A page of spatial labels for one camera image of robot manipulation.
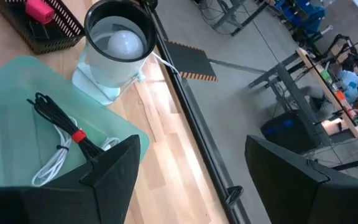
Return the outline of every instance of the light bulb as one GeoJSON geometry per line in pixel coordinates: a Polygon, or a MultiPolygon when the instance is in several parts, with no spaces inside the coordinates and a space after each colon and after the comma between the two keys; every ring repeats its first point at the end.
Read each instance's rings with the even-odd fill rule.
{"type": "Polygon", "coordinates": [[[143,43],[134,32],[120,30],[110,37],[107,49],[112,57],[128,60],[142,56],[143,43]]]}

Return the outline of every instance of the black and orange pad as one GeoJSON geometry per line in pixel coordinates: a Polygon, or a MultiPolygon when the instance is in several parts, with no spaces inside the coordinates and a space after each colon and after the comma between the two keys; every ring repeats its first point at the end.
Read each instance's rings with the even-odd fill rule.
{"type": "Polygon", "coordinates": [[[205,52],[171,40],[164,40],[173,65],[183,78],[217,82],[214,70],[205,52]]]}

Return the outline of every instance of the lamp shade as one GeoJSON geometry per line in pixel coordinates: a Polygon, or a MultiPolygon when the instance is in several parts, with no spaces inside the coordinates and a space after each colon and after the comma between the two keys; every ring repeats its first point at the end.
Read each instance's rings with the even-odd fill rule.
{"type": "Polygon", "coordinates": [[[136,76],[157,40],[153,20],[143,9],[109,0],[89,9],[85,36],[91,75],[108,88],[120,88],[136,76]]]}

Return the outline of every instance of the pink object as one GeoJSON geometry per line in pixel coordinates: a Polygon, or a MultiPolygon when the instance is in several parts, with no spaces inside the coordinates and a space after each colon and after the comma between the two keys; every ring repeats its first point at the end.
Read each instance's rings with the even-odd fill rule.
{"type": "Polygon", "coordinates": [[[55,11],[41,0],[28,0],[25,12],[43,25],[52,21],[55,15],[55,11]]]}

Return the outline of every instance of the red cable tie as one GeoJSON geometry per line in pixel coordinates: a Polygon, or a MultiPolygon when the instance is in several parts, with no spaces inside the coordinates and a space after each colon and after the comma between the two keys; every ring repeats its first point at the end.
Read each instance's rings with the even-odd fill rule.
{"type": "Polygon", "coordinates": [[[84,138],[86,138],[86,134],[83,130],[79,129],[71,136],[71,138],[75,143],[78,144],[80,141],[82,141],[84,138]]]}

